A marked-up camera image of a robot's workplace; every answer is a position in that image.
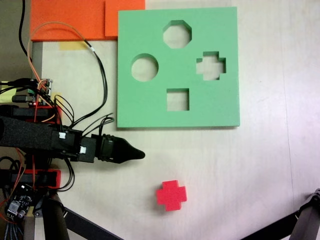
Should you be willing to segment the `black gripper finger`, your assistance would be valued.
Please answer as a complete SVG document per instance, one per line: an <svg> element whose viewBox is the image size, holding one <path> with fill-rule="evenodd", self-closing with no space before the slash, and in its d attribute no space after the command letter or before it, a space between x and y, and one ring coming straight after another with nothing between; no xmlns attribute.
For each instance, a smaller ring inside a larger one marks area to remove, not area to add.
<svg viewBox="0 0 320 240"><path fill-rule="evenodd" d="M124 138L117 139L117 158L119 160L140 160L145 156L142 150L133 147Z"/></svg>
<svg viewBox="0 0 320 240"><path fill-rule="evenodd" d="M131 152L121 152L117 155L118 164L125 163L127 161L135 160L137 158L135 153Z"/></svg>

